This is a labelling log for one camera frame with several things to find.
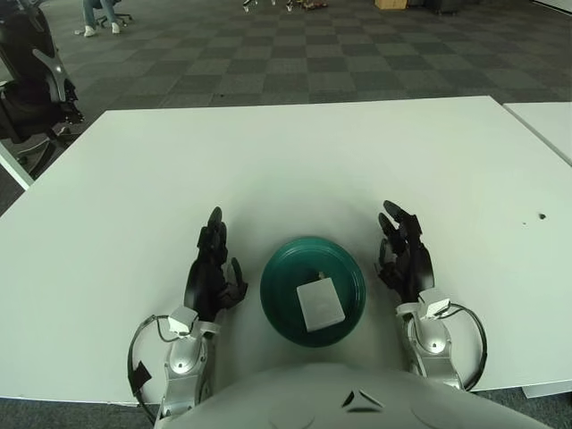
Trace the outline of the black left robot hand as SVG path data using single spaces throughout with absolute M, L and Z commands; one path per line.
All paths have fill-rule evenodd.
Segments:
M 248 283 L 244 280 L 240 263 L 231 258 L 233 277 L 225 277 L 227 262 L 227 227 L 223 211 L 216 206 L 198 236 L 198 255 L 189 269 L 183 305 L 198 314 L 200 321 L 213 323 L 218 313 L 238 305 L 246 296 Z

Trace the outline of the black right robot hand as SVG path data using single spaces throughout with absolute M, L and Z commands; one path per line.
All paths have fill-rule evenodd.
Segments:
M 402 303 L 416 302 L 420 292 L 434 287 L 433 265 L 421 240 L 422 229 L 415 214 L 383 201 L 378 215 L 383 231 L 378 257 L 380 280 L 400 297 Z

